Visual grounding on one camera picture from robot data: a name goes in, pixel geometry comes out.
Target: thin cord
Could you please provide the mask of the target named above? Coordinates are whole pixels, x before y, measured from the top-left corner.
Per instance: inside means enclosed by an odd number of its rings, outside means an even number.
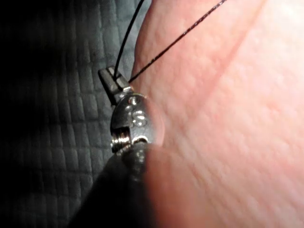
[[[129,83],[134,81],[138,78],[139,75],[141,75],[146,69],[149,68],[156,60],[158,60],[160,57],[162,57],[163,54],[165,54],[171,47],[173,47],[177,42],[179,42],[185,35],[187,35],[191,30],[193,30],[195,27],[197,27],[203,20],[206,19],[213,11],[215,11],[218,7],[220,7],[225,1],[222,0],[219,2],[216,6],[214,6],[212,9],[210,9],[204,16],[202,16],[198,21],[196,21],[190,28],[188,28],[183,34],[181,34],[173,43],[171,43],[166,49],[164,49],[161,53],[159,53],[154,59],[152,59],[143,69],[141,69],[135,76],[131,77],[129,80]]]
[[[125,44],[126,44],[126,42],[127,42],[127,39],[128,39],[129,34],[130,34],[130,32],[131,32],[131,29],[132,29],[132,26],[133,26],[133,24],[134,24],[134,21],[135,21],[135,19],[136,19],[136,17],[137,17],[137,14],[138,14],[139,10],[141,9],[141,7],[142,7],[142,5],[143,5],[143,1],[144,1],[144,0],[141,0],[141,1],[138,3],[137,8],[136,8],[136,10],[135,10],[135,13],[133,14],[133,17],[132,17],[131,22],[130,22],[130,24],[129,24],[129,27],[128,27],[128,29],[127,29],[127,32],[126,32],[126,34],[125,34],[125,36],[124,36],[124,38],[123,38],[123,43],[122,43],[122,45],[121,45],[121,47],[120,47],[119,54],[118,54],[117,61],[116,61],[116,65],[115,65],[115,69],[114,69],[114,75],[113,75],[113,78],[114,78],[114,79],[116,79],[116,75],[117,75],[117,71],[118,71],[119,62],[120,62],[120,59],[122,58],[123,51],[124,51],[124,46],[125,46]]]

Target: dark fabric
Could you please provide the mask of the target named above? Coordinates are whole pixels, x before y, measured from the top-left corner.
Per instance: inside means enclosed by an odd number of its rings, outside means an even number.
[[[6,227],[64,227],[111,156],[112,111],[97,71],[115,63],[138,2],[1,3],[0,218]],[[123,54],[120,71],[127,76],[149,5],[146,0]]]

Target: shiny metal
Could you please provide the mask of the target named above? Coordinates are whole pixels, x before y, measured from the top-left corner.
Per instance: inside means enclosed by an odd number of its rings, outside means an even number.
[[[128,81],[119,72],[114,79],[114,66],[99,70],[98,74],[112,105],[116,106],[126,94],[133,93]]]
[[[115,106],[111,119],[112,152],[126,151],[136,143],[161,145],[164,127],[156,105],[144,95],[134,93],[126,79],[114,67],[99,71],[111,104]]]
[[[123,163],[127,167],[130,178],[132,178],[133,181],[142,181],[143,175],[147,169],[146,155],[148,148],[148,144],[146,143],[137,143],[122,154]]]

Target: skin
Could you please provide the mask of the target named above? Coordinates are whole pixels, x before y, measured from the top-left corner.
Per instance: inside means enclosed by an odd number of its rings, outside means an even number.
[[[218,0],[154,0],[138,72]],[[133,86],[166,129],[146,182],[159,227],[304,226],[304,1],[228,0]]]

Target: black padded surface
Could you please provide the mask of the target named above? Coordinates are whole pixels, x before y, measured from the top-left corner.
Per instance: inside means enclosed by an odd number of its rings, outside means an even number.
[[[64,227],[111,156],[111,108],[97,71],[115,63],[138,2],[2,3],[0,217],[7,226]],[[127,76],[150,2],[125,48]]]

